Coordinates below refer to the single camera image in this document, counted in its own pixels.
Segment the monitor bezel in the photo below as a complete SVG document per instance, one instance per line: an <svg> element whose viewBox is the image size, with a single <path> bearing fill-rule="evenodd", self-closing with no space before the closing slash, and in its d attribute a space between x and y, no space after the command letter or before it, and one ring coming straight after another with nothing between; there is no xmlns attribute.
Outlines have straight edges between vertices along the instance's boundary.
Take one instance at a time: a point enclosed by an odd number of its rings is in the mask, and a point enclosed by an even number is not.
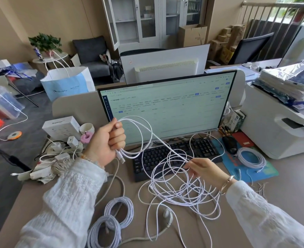
<svg viewBox="0 0 304 248"><path fill-rule="evenodd" d="M201 75L193 75L193 76L169 78L169 79L155 80L155 81L142 82L142 83L126 84L126 85L123 85L123 86L113 86L113 87L97 88L97 92L99 94L101 104L103 105L104 112L106 114L107 120L108 120L108 122L110 122L112 120L112 118L110 119L109 116L108 116L105 104L103 102L102 95L100 93L101 91L114 90L114 89L122 89L122 88L126 88L126 87L133 87L133 86L145 85L145 84L154 84L154 83L162 83L162 82L169 82L169 81L175 81L175 80L183 80L183 79L189 79L189 78L195 78L195 77L215 76L215 75L221 75L221 74L227 74L227 73L234 73L234 75L233 75L233 79L232 79L232 83L231 83L231 86L230 86L230 89L229 89L228 96L226 98L226 102L224 104L224 108L223 108L223 112L222 112L222 115L223 115L224 111L225 111L225 108L227 106L227 101L229 99L230 92L232 90L232 86L233 86L234 80L235 80L236 75L237 75L237 70L227 70L227 71L214 72L214 73L208 73L208 74L205 73L205 74L201 74ZM222 117L220 118L220 121L218 123L217 128L214 128L214 129L206 129L206 130L203 130L203 131L185 133L185 134L175 135L175 136L169 136L169 137L163 137L163 138L160 138L160 139L161 140L166 140L166 139L170 139L170 138L183 137L183 136L194 135L194 134L204 133L204 132L209 132L209 131L216 131L220 127L221 121L222 121ZM141 142L126 143L126 146L137 145L137 144L141 144Z"/></svg>

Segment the beige wall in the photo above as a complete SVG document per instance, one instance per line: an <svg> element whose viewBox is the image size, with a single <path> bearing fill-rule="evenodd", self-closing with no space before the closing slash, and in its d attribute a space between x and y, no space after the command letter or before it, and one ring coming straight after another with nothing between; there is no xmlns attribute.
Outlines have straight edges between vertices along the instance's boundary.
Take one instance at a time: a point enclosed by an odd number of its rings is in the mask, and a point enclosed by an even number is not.
<svg viewBox="0 0 304 248"><path fill-rule="evenodd" d="M62 49L75 53L71 41L103 35L112 49L101 0L0 0L0 59L36 57L28 37L39 32L61 37Z"/></svg>
<svg viewBox="0 0 304 248"><path fill-rule="evenodd" d="M209 42L210 40L213 40L216 38L216 36L220 33L221 29L228 27L229 25L235 25L237 24L238 17L241 10L241 3L244 0L208 0L207 3L207 12L206 12L206 19L205 19L205 25L208 26L208 37L206 39L206 42ZM263 3L273 3L276 2L276 0L246 0L247 2L263 2ZM254 18L253 14L255 15L256 8L253 9L251 19ZM249 16L250 8L247 10L246 18L244 23L247 22L248 16ZM240 14L240 19L238 23L240 24L242 22L242 17L245 13L245 8L243 8L243 11Z"/></svg>

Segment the orange and white disc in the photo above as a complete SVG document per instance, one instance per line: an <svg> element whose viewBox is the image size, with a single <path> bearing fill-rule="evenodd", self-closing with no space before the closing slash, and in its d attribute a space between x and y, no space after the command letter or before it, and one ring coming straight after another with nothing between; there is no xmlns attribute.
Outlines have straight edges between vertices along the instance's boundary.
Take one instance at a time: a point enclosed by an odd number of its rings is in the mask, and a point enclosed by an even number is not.
<svg viewBox="0 0 304 248"><path fill-rule="evenodd" d="M17 139L17 138L21 137L21 135L22 135L21 131L16 131L8 136L8 140Z"/></svg>

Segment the bracelet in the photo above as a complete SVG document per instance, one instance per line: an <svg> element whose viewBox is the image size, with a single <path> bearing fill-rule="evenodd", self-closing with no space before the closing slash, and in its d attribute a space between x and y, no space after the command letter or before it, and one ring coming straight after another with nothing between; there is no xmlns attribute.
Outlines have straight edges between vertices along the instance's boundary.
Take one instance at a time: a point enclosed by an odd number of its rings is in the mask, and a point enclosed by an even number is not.
<svg viewBox="0 0 304 248"><path fill-rule="evenodd" d="M80 154L80 158L82 158L82 159L84 159L84 160L87 160L87 161L89 161L90 163L93 163L93 164L97 165L99 168L101 168L101 169L103 169L103 170L105 169L105 167L101 167L101 166L99 165L98 161L92 161L91 159L87 158L87 156L84 155L83 153Z"/></svg>
<svg viewBox="0 0 304 248"><path fill-rule="evenodd" d="M224 188L228 185L228 183L230 183L230 181L231 181L233 178L234 178L234 175L230 176L230 177L228 178L228 180L224 183L224 185L222 186L222 189L220 190L220 194L221 194L221 195L224 195L224 194L225 194L225 192L222 193L222 191L223 191Z"/></svg>

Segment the chair armrest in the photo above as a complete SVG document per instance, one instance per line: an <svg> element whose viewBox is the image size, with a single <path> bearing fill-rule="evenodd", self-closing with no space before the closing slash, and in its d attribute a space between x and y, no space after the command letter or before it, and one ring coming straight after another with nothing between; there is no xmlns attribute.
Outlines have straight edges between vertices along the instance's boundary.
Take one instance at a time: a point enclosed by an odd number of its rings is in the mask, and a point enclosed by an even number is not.
<svg viewBox="0 0 304 248"><path fill-rule="evenodd" d="M76 54L75 56L73 56L70 61L72 62L72 64L74 65L74 67L79 67L81 66L81 62L80 62L80 58L79 55Z"/></svg>
<svg viewBox="0 0 304 248"><path fill-rule="evenodd" d="M214 61L212 61L212 60L207 60L207 62L209 62L209 63L212 64L213 66L220 66L219 63L214 62Z"/></svg>
<svg viewBox="0 0 304 248"><path fill-rule="evenodd" d="M111 54L110 54L109 49L107 49L107 51L106 51L106 55L108 56L109 61L111 61Z"/></svg>

